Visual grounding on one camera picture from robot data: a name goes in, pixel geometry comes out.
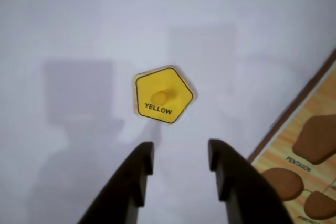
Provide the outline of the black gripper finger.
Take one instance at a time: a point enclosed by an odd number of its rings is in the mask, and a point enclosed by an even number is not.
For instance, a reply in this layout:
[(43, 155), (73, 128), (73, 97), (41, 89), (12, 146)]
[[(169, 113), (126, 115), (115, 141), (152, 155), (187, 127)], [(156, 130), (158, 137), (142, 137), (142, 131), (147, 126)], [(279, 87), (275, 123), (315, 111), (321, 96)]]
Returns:
[(154, 144), (139, 144), (101, 189), (79, 223), (137, 223), (153, 165)]
[(293, 223), (272, 186), (229, 144), (210, 139), (208, 158), (229, 223)]

